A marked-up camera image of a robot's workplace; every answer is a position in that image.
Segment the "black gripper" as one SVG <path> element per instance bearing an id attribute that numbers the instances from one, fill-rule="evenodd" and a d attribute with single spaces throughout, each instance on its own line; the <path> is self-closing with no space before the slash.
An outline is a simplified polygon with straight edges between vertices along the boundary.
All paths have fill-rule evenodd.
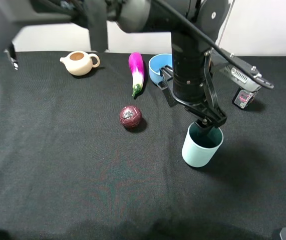
<path id="1" fill-rule="evenodd" d="M 198 119 L 194 122 L 197 136 L 206 136 L 227 119 L 212 82 L 211 47 L 200 37 L 172 32 L 171 49 L 172 71 L 168 66 L 161 68 L 165 96 L 171 96 L 174 105 L 180 104 L 194 115 Z"/>

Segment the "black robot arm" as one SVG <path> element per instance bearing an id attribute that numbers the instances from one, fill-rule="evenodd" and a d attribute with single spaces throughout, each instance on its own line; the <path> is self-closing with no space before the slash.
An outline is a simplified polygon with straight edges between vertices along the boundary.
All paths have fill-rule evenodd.
<path id="1" fill-rule="evenodd" d="M 169 32 L 173 70 L 161 71 L 164 84 L 207 133 L 226 122 L 210 68 L 229 8 L 226 0 L 0 0 L 0 55 L 7 52 L 18 65 L 13 39 L 26 26 L 77 24 L 88 29 L 97 52 L 108 48 L 107 22 L 126 33 Z"/>

